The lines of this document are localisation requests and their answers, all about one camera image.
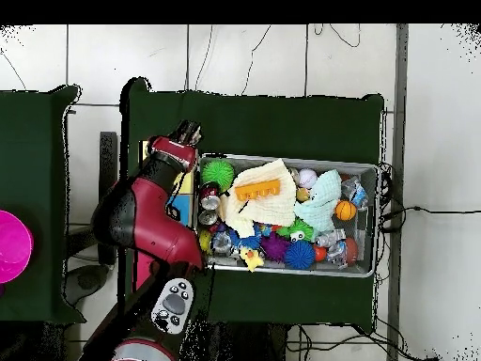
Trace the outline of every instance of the green cloth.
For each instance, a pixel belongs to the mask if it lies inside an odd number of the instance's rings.
[[[271,157],[376,165],[380,150],[380,95],[362,100],[314,96],[273,98],[201,92],[130,92],[129,170],[138,142],[171,133],[182,119],[201,123],[199,149]],[[132,257],[128,259],[132,267]],[[346,322],[370,331],[373,277],[279,275],[215,271],[194,281],[194,309],[224,322]],[[127,291],[131,291],[128,269]],[[213,291],[210,299],[210,284]]]
[[[50,93],[0,92],[0,209],[30,228],[25,271],[6,284],[1,321],[83,322],[62,297],[65,250],[63,116],[76,86]]]

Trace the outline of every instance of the cluttered toy bin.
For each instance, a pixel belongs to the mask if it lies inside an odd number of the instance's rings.
[[[375,165],[204,154],[193,225],[216,270],[368,277],[380,210]]]

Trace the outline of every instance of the white ball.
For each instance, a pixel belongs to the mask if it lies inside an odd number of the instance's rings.
[[[302,188],[310,190],[317,179],[318,175],[312,169],[301,169],[299,171],[299,186]]]

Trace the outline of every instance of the green toy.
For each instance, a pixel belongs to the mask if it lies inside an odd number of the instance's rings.
[[[281,237],[290,239],[292,242],[299,240],[311,241],[314,229],[306,224],[303,220],[296,217],[294,223],[289,227],[280,227],[275,231]]]
[[[227,191],[234,181],[234,168],[226,161],[211,161],[202,170],[202,182],[214,181]]]

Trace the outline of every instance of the green spiky ball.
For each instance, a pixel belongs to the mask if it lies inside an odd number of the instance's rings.
[[[234,181],[234,168],[226,161],[211,161],[202,170],[202,182],[215,181],[227,191]]]
[[[311,241],[314,229],[303,220],[296,217],[296,220],[294,220],[294,223],[292,223],[292,225],[290,225],[289,227],[280,227],[275,232],[281,237],[289,238],[289,235],[294,231],[302,231],[304,233],[304,240]]]

